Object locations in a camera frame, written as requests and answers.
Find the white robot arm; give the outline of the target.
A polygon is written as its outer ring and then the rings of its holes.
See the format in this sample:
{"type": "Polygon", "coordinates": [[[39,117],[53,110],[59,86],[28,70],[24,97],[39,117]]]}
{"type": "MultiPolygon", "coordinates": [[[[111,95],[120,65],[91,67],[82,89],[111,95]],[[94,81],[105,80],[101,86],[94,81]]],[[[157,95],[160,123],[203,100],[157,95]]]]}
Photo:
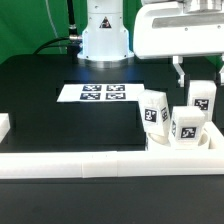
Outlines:
{"type": "MultiPolygon", "coordinates": [[[[134,31],[123,25],[123,0],[87,0],[80,61],[97,67],[170,58],[184,84],[185,57],[220,55],[224,61],[224,0],[141,0],[134,31]]],[[[220,71],[224,85],[224,65],[220,71]]]]}

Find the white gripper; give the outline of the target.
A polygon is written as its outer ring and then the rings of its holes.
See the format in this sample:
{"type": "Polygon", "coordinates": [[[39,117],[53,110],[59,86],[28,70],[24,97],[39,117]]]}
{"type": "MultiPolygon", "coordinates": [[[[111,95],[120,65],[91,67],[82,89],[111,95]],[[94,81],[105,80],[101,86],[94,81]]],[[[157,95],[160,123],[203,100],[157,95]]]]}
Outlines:
{"type": "MultiPolygon", "coordinates": [[[[184,86],[184,56],[224,53],[224,0],[141,0],[134,25],[133,50],[141,59],[172,57],[184,86]]],[[[224,55],[217,75],[224,86],[224,55]]]]}

